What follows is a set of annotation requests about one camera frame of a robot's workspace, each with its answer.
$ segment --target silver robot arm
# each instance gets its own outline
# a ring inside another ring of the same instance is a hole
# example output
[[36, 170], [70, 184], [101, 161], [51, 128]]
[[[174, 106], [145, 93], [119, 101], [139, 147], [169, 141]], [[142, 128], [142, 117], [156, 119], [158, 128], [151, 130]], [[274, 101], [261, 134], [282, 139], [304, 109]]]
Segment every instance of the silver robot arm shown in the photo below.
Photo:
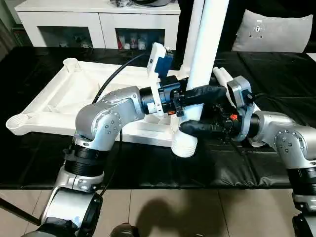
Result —
[[250, 84], [243, 77], [235, 78], [227, 86], [242, 118], [235, 140], [247, 136], [254, 142], [268, 144], [277, 152], [287, 169], [294, 205], [302, 211], [293, 217], [295, 235], [316, 237], [316, 129], [299, 125], [281, 113], [253, 113]]
[[151, 87], [112, 91], [79, 111], [72, 145], [65, 152], [65, 162], [41, 215], [42, 225], [27, 235], [92, 236], [102, 206], [102, 197], [96, 191], [101, 188], [107, 156], [122, 128], [155, 112], [183, 116], [185, 106], [225, 96], [221, 86], [186, 91], [187, 79], [167, 76], [171, 62], [172, 53], [155, 43], [148, 62]]
[[80, 110], [73, 145], [42, 213], [39, 231], [47, 225], [66, 228], [71, 221], [73, 229], [68, 233], [93, 235], [102, 205], [96, 190], [103, 182], [105, 159], [121, 129], [144, 116], [136, 86], [113, 91]]
[[138, 87], [115, 90], [99, 102], [80, 110], [76, 118], [74, 142], [89, 149], [109, 151], [126, 124], [144, 117]]

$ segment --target tile floor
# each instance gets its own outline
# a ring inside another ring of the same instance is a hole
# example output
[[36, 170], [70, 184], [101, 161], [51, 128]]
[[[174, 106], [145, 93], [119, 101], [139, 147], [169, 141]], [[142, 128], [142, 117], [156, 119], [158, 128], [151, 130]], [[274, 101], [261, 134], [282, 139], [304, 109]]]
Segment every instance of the tile floor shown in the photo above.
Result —
[[[294, 237], [291, 190], [109, 190], [94, 237], [124, 222], [141, 237]], [[0, 190], [0, 197], [37, 217], [50, 191]], [[0, 237], [36, 229], [0, 209]]]

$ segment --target white vertical pole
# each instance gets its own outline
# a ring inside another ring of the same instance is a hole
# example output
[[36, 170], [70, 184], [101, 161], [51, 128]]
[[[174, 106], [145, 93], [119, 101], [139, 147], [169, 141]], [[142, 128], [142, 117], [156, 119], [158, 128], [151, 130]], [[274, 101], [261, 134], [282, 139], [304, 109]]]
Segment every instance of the white vertical pole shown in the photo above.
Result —
[[[208, 85], [221, 37], [229, 0], [205, 0], [187, 90]], [[181, 121], [199, 120], [203, 104], [187, 106]], [[198, 140], [180, 130], [174, 133], [172, 151], [180, 157], [194, 154]]]
[[194, 50], [196, 48], [196, 42], [198, 38], [198, 30], [203, 13], [203, 6], [204, 0], [195, 0], [193, 3], [187, 44], [184, 53], [183, 63], [180, 69], [181, 75], [184, 76], [189, 75], [190, 73]]

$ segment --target cabinet glass door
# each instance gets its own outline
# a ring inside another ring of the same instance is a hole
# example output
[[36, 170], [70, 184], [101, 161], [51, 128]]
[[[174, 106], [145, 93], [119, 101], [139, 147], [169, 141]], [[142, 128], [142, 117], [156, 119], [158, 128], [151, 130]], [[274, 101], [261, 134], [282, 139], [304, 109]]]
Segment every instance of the cabinet glass door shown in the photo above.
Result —
[[92, 48], [88, 27], [38, 26], [47, 47]]
[[105, 48], [98, 13], [18, 12], [35, 47]]
[[116, 28], [118, 49], [150, 49], [154, 42], [164, 44], [164, 30]]

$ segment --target black table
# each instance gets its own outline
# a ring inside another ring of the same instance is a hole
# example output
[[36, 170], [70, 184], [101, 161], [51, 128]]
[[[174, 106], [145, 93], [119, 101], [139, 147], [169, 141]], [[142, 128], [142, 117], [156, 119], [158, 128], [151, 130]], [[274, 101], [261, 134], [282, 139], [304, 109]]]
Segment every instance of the black table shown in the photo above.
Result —
[[[12, 115], [20, 113], [63, 67], [62, 61], [122, 64], [139, 52], [112, 49], [18, 47], [0, 62], [2, 159], [1, 189], [51, 189], [63, 163], [63, 149], [70, 136], [29, 133], [15, 136], [5, 127]], [[134, 65], [147, 65], [143, 58]], [[178, 70], [181, 58], [175, 57]], [[306, 54], [219, 53], [215, 65], [233, 76], [247, 78], [255, 93], [283, 98], [287, 104], [258, 101], [262, 110], [283, 112], [300, 123], [316, 127], [316, 63]], [[118, 151], [115, 143], [106, 179]], [[199, 140], [192, 158], [179, 158], [169, 148], [123, 143], [122, 157], [110, 185], [112, 189], [193, 188], [289, 188], [286, 169], [269, 147], [255, 149], [246, 144], [222, 144]]]

